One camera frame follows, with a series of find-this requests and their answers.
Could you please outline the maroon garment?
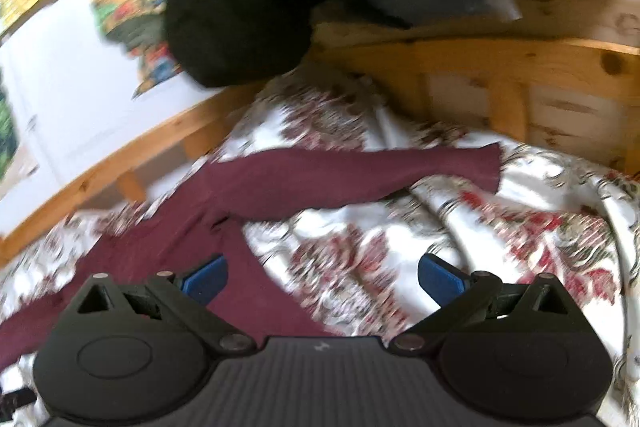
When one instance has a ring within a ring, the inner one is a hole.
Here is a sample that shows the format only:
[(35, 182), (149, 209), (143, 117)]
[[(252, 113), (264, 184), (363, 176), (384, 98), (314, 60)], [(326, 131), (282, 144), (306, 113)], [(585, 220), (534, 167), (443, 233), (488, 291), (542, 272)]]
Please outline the maroon garment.
[(102, 235), (62, 291), (36, 299), (2, 323), (1, 365), (9, 367), (38, 350), (92, 274), (105, 272), (116, 283), (137, 284), (160, 270), (196, 268), (214, 254), (227, 260), (229, 278), (209, 311), (258, 343), (267, 336), (322, 336), (324, 328), (262, 269), (244, 239), (244, 223), (374, 202), (432, 174), (461, 176), (495, 192), (500, 148), (366, 153), (293, 147), (208, 162), (151, 219), (120, 235)]

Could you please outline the white floral bedspread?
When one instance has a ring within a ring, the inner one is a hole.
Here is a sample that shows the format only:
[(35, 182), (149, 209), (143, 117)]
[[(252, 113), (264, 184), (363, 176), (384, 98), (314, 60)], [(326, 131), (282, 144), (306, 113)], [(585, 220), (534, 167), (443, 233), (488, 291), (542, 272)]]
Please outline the white floral bedspread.
[(236, 257), (252, 281), (291, 298), (324, 331), (390, 339), (435, 311), (416, 279), (433, 254), (464, 271), (528, 283), (559, 277), (600, 335), (614, 381), (600, 418), (639, 421), (639, 181), (570, 155), (449, 124), (419, 127), (362, 84), (299, 75), (267, 84), (215, 153), (169, 191), (58, 222), (1, 273), (1, 388), (32, 383), (32, 362), (75, 289), (92, 273), (146, 277), (195, 265), (213, 246), (202, 185), (223, 161), (280, 147), (391, 150), (498, 144), (500, 184), (428, 176), (396, 194), (334, 208), (310, 205), (240, 225)]

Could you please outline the wooden bed frame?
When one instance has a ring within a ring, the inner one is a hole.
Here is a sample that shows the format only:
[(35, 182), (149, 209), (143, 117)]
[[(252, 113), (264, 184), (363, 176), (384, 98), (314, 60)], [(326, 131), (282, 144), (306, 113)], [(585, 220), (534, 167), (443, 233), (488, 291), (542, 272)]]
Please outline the wooden bed frame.
[(639, 172), (639, 0), (516, 0), (523, 16), (402, 31), (329, 20), (312, 57), (377, 79), (407, 114)]

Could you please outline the colourful floral wall poster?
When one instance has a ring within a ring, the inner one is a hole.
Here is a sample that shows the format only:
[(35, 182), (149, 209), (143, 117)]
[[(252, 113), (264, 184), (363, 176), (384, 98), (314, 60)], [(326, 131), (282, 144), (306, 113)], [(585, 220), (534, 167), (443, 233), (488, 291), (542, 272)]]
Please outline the colourful floral wall poster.
[(102, 37), (138, 62), (136, 98), (181, 72), (166, 41), (166, 3), (167, 0), (91, 0)]

